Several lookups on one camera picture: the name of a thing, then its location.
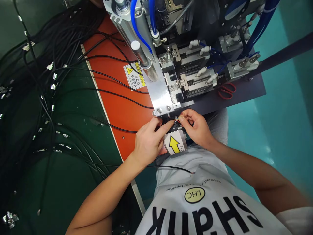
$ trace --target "red scissors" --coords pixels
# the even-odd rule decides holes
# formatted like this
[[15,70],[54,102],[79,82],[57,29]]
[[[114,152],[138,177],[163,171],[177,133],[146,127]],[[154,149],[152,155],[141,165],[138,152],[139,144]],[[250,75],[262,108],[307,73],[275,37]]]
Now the red scissors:
[[224,100],[230,100],[233,97],[233,93],[236,92],[236,86],[233,83],[226,83],[218,90],[218,95]]

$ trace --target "white t-shirt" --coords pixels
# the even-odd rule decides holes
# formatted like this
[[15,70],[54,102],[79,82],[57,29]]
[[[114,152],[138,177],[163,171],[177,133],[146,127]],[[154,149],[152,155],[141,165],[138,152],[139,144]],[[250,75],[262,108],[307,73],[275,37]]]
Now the white t-shirt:
[[225,164],[202,149],[189,149],[164,161],[156,174],[154,200],[136,231],[138,235],[311,234],[313,207],[274,216],[240,191]]

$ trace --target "hand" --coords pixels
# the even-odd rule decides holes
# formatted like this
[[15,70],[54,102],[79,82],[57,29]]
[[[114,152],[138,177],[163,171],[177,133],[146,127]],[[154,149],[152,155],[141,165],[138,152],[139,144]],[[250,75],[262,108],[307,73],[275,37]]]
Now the hand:
[[205,118],[196,111],[186,109],[180,114],[178,119],[196,144],[209,150],[210,146],[216,141],[210,132]]
[[171,120],[161,126],[162,119],[155,117],[136,133],[136,143],[132,157],[136,159],[141,167],[148,166],[156,159],[163,146],[163,137],[173,124],[174,120]]

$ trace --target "warning label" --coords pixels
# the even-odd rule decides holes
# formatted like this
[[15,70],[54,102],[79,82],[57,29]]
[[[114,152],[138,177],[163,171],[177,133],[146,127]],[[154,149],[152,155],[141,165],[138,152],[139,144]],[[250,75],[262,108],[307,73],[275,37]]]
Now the warning label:
[[185,151],[184,142],[182,138],[182,130],[174,131],[164,136],[164,145],[170,155]]
[[139,63],[135,62],[135,63],[132,63],[131,65],[133,68],[129,65],[124,66],[124,71],[125,71],[129,86],[133,88],[134,90],[137,90],[141,87],[146,86],[143,76],[139,75],[138,73],[136,73],[136,71],[134,71],[134,69],[136,69],[137,72],[142,73]]

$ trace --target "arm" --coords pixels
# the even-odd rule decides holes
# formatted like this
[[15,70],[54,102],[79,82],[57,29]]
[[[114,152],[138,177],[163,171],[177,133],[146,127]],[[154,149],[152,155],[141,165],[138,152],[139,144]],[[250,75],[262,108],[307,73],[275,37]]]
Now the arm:
[[202,115],[187,109],[181,113],[179,121],[196,144],[212,152],[251,185],[261,203],[274,215],[288,209],[309,206],[297,188],[273,167],[215,140]]
[[163,146],[163,137],[174,121],[169,121],[155,131],[161,124],[162,120],[155,117],[140,128],[136,134],[134,151],[89,194],[69,225],[66,235],[111,234],[110,214],[131,181],[155,160]]

